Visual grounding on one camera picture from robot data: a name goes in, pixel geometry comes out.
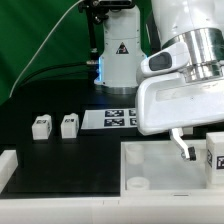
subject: metal bracket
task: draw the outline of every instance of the metal bracket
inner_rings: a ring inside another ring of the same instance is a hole
[[[170,139],[176,144],[176,146],[181,150],[182,158],[186,161],[195,161],[196,154],[194,147],[188,147],[188,145],[183,141],[181,136],[183,136],[182,128],[174,128],[169,130]]]

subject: black label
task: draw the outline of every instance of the black label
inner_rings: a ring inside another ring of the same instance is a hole
[[[65,123],[70,123],[70,122],[74,122],[74,119],[66,119]]]
[[[131,124],[131,126],[136,126],[137,125],[137,119],[136,118],[130,118],[130,124]]]
[[[136,110],[135,109],[129,110],[129,116],[130,117],[135,117],[136,116]]]
[[[124,111],[123,110],[106,110],[105,117],[123,117]]]
[[[129,54],[125,44],[122,42],[116,54]]]
[[[124,126],[124,119],[118,118],[118,119],[105,119],[104,121],[104,127],[121,127]]]
[[[45,124],[47,121],[46,120],[37,120],[37,124]]]

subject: warning label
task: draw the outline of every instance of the warning label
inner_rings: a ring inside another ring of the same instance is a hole
[[[117,54],[129,54],[125,44],[122,42],[120,47],[117,50]]]

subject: white cable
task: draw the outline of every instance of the white cable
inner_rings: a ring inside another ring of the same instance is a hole
[[[72,5],[65,13],[64,15],[61,17],[61,19],[56,23],[56,25],[54,26],[54,28],[51,30],[51,32],[47,35],[47,37],[45,38],[45,40],[43,41],[43,43],[40,45],[39,49],[37,50],[37,52],[34,54],[34,56],[31,58],[31,60],[29,61],[29,63],[27,64],[27,66],[22,70],[22,72],[20,73],[19,77],[16,79],[16,81],[13,84],[13,87],[10,91],[9,94],[9,98],[11,98],[15,87],[17,85],[17,83],[19,82],[19,80],[21,79],[21,77],[24,75],[24,73],[27,71],[27,69],[30,67],[30,65],[33,63],[33,61],[35,60],[35,58],[37,57],[37,55],[40,53],[40,51],[42,50],[42,48],[44,47],[44,45],[46,44],[46,42],[49,40],[49,38],[51,37],[51,35],[54,33],[54,31],[57,29],[57,27],[59,26],[59,24],[62,22],[62,20],[80,3],[83,2],[84,0],[79,0],[78,2],[76,2],[74,5]]]

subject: white block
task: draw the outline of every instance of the white block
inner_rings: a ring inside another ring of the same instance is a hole
[[[48,139],[52,130],[50,115],[38,116],[32,125],[33,139]]]
[[[0,156],[0,193],[18,166],[15,150],[6,150]]]
[[[208,182],[224,184],[224,132],[208,133],[205,171]]]
[[[71,114],[64,116],[61,123],[61,135],[63,139],[76,138],[79,130],[79,116]]]

